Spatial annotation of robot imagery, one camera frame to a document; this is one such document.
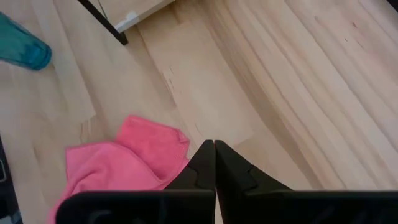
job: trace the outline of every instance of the pink microfiber towel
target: pink microfiber towel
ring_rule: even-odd
[[[114,142],[67,149],[67,187],[49,213],[88,190],[163,190],[188,164],[189,139],[178,129],[129,116]]]

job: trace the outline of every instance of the blue bottle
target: blue bottle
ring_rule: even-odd
[[[51,60],[51,48],[0,12],[0,60],[40,70]]]

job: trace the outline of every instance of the teal plastic bottle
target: teal plastic bottle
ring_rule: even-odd
[[[45,68],[51,48],[0,12],[0,60],[31,70]]]

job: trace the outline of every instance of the wooden floor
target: wooden floor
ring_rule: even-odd
[[[63,190],[65,147],[112,139],[128,114],[180,128],[189,157],[222,139],[293,189],[398,188],[398,14],[384,0],[179,0],[126,47],[74,1],[8,1],[55,52],[40,73],[0,63],[25,223]]]

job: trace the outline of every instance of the black metal leg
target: black metal leg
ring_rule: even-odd
[[[112,24],[88,0],[78,0],[123,45],[129,43],[126,35],[119,33]]]

